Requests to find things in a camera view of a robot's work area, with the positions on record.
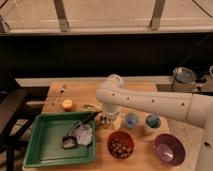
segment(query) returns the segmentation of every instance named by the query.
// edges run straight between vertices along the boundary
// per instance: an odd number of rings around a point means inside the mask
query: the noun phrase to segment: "wooden countertop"
[[[48,92],[48,97],[43,107],[43,113],[54,114],[55,112],[63,112],[61,108],[61,102],[64,99],[72,99],[76,104],[76,110],[82,109],[83,104],[91,104],[99,107],[101,104],[95,97],[95,91],[101,82],[53,82]],[[56,105],[52,105],[52,101],[60,91],[63,84],[66,84],[67,90],[59,98]],[[146,82],[128,82],[125,88],[133,90],[145,90],[156,91],[156,86],[153,83]],[[96,160],[89,164],[83,165],[68,165],[59,167],[43,167],[43,168],[23,168],[24,171],[61,171],[61,170],[77,170],[77,171],[179,171],[179,167],[169,167],[162,164],[154,155],[152,149],[152,143],[154,138],[161,133],[168,133],[169,128],[167,120],[161,117],[161,127],[152,135],[145,136],[143,133],[143,123],[145,116],[148,113],[144,113],[138,110],[123,107],[119,117],[123,119],[128,112],[135,112],[139,117],[139,123],[133,129],[127,129],[122,123],[121,130],[128,132],[134,139],[134,152],[125,159],[118,160],[110,155],[107,149],[107,139],[109,135],[115,131],[111,126],[108,129],[103,129],[99,126],[99,118],[96,118]]]

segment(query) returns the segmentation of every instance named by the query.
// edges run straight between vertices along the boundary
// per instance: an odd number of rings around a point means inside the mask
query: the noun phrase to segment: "utensil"
[[[60,92],[58,93],[57,97],[56,97],[55,100],[52,102],[52,105],[55,105],[55,104],[57,103],[59,97],[61,96],[61,94],[62,94],[63,92],[66,91],[66,89],[67,89],[67,86],[66,86],[66,84],[64,84],[64,85],[61,87],[61,90],[60,90]]]
[[[75,135],[75,129],[78,128],[80,125],[87,123],[91,119],[95,118],[100,111],[92,112],[92,114],[86,115],[82,120],[76,122],[72,128],[68,131],[67,135],[62,139],[62,148],[74,148],[77,146],[77,140]]]
[[[183,144],[171,134],[160,134],[154,141],[154,152],[161,162],[178,166],[185,159]]]

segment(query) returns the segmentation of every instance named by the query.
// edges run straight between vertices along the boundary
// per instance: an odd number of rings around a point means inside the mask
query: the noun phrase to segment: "small cup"
[[[148,115],[144,123],[144,133],[145,135],[151,135],[158,129],[161,125],[160,118],[156,115]]]
[[[138,117],[135,113],[128,113],[125,116],[124,122],[127,128],[134,128],[138,123]]]

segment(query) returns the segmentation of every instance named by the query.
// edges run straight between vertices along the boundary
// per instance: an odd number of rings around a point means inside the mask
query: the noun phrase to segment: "metal bracket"
[[[0,15],[0,33],[7,33],[8,31],[10,31],[10,26],[4,21],[4,19]]]
[[[160,27],[160,20],[163,13],[163,8],[166,0],[156,0],[150,27],[152,30],[158,30]]]
[[[59,21],[59,28],[62,32],[69,31],[69,22],[67,20],[63,0],[54,0],[54,5]]]

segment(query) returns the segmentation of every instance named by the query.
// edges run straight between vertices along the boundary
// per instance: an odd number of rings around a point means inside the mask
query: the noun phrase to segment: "green tray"
[[[24,167],[43,167],[88,163],[95,159],[95,121],[89,124],[93,129],[92,143],[88,146],[63,149],[62,137],[74,123],[91,112],[70,112],[36,117],[24,158]]]

